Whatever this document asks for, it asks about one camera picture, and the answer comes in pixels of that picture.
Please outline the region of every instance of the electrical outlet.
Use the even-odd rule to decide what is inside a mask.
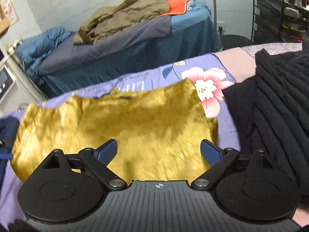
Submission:
[[[217,31],[219,31],[219,27],[222,27],[222,31],[225,31],[225,22],[217,22]]]

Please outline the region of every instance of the black circular disc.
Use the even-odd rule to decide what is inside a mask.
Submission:
[[[28,217],[50,223],[77,220],[96,208],[102,198],[103,189],[97,180],[61,168],[33,173],[18,193]]]
[[[227,176],[219,182],[216,197],[238,218],[263,222],[292,216],[300,200],[299,190],[290,178],[266,168]]]

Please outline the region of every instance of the blue comforter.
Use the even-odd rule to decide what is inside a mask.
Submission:
[[[44,58],[73,33],[64,28],[51,28],[40,35],[24,40],[23,44],[17,47],[16,56],[23,62],[26,74],[37,85],[43,83],[38,76],[38,69]]]

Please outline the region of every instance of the yellow fabric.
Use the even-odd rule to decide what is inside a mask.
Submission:
[[[127,183],[190,183],[210,167],[200,143],[204,138],[217,143],[217,119],[206,119],[188,79],[154,91],[114,90],[100,99],[73,96],[54,109],[31,104],[17,132],[11,166],[25,181],[53,149],[78,153],[111,138],[118,153],[108,168]]]

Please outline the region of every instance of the pink flower print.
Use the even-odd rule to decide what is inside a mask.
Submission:
[[[227,77],[226,73],[219,68],[205,71],[201,67],[192,67],[182,72],[181,77],[189,78],[194,83],[206,117],[218,116],[221,109],[219,100],[224,100],[222,90],[234,84],[231,81],[223,81]]]

